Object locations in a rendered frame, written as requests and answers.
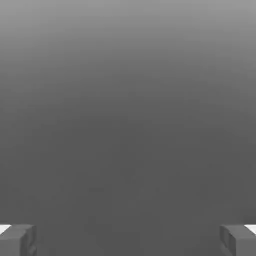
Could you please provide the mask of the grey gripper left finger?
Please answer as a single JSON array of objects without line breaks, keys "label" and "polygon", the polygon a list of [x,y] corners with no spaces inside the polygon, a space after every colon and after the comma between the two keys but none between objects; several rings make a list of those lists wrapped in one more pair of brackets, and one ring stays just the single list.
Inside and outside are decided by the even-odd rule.
[{"label": "grey gripper left finger", "polygon": [[0,224],[0,256],[38,256],[37,227]]}]

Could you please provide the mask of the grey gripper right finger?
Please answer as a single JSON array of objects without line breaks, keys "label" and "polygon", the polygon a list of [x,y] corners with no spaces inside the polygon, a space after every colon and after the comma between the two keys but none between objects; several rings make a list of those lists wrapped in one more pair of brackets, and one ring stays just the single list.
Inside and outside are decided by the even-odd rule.
[{"label": "grey gripper right finger", "polygon": [[221,225],[219,235],[224,256],[256,256],[256,224]]}]

